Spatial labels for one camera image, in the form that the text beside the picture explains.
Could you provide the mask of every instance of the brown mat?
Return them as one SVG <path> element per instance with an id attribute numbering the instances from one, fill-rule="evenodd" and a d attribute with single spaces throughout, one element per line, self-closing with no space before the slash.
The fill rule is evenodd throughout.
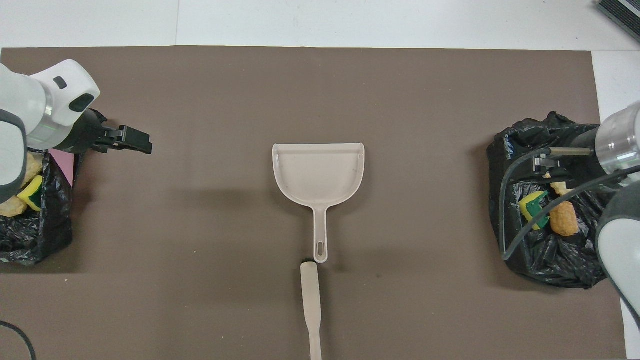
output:
<path id="1" fill-rule="evenodd" d="M 326 359 L 624 357 L 604 281 L 512 274 L 487 214 L 492 136 L 558 111 L 598 123 L 589 53 L 139 47 L 3 49 L 31 74 L 73 58 L 93 105 L 154 153 L 91 154 L 74 243 L 0 270 L 0 318 L 43 359 L 306 359 L 300 271 L 312 214 L 274 143 L 363 142 L 362 187 L 328 214 Z M 26 350 L 0 331 L 0 357 Z"/>

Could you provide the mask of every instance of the sponge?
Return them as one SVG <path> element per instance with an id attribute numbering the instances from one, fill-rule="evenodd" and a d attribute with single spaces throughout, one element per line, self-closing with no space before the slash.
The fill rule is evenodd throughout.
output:
<path id="1" fill-rule="evenodd" d="M 520 212 L 524 215 L 527 221 L 531 221 L 540 211 L 540 200 L 547 196 L 547 192 L 534 192 L 527 195 L 524 199 L 520 200 L 518 205 L 520 206 Z M 534 230 L 540 230 L 547 225 L 549 217 L 542 218 L 539 222 L 533 225 Z"/>
<path id="2" fill-rule="evenodd" d="M 29 205 L 31 209 L 40 211 L 42 207 L 42 176 L 35 176 L 29 185 L 18 194 L 18 198 Z"/>

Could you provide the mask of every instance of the dustpan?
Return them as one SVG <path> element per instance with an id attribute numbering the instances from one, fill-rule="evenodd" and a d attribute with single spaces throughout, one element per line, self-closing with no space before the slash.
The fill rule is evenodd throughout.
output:
<path id="1" fill-rule="evenodd" d="M 328 257 L 326 211 L 358 191 L 364 174 L 361 143 L 275 144 L 273 173 L 280 191 L 314 211 L 314 259 Z"/>

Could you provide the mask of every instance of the pink paper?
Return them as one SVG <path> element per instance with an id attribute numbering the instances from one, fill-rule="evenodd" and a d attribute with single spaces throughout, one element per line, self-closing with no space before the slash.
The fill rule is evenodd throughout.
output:
<path id="1" fill-rule="evenodd" d="M 67 181 L 73 187 L 74 185 L 74 155 L 68 152 L 51 149 L 49 153 L 58 163 L 63 174 L 67 178 Z"/>

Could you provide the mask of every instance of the trash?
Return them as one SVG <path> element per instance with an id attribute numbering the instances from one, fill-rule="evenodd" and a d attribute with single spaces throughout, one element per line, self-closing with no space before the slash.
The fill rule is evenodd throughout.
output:
<path id="1" fill-rule="evenodd" d="M 571 139 L 598 127 L 576 124 L 555 112 L 544 121 L 525 119 L 495 135 L 487 148 L 489 159 L 490 196 L 489 212 L 493 231 L 498 238 L 498 198 L 500 182 L 514 159 L 544 147 L 562 146 Z M 505 235 L 508 247 L 521 230 L 526 219 L 518 203 L 534 192 L 548 192 L 549 202 L 558 198 L 549 184 L 528 180 L 531 168 L 522 165 L 513 179 L 522 179 L 507 186 L 505 204 Z M 545 225 L 533 230 L 518 246 L 507 266 L 517 274 L 545 284 L 563 288 L 589 289 L 607 275 L 602 269 L 595 250 L 595 236 L 602 211 L 615 192 L 587 191 L 570 200 L 575 208 L 578 232 L 561 236 Z M 547 202 L 541 201 L 544 207 Z"/>
<path id="2" fill-rule="evenodd" d="M 34 265 L 71 243 L 71 186 L 48 153 L 42 161 L 42 210 L 0 216 L 0 261 Z"/>

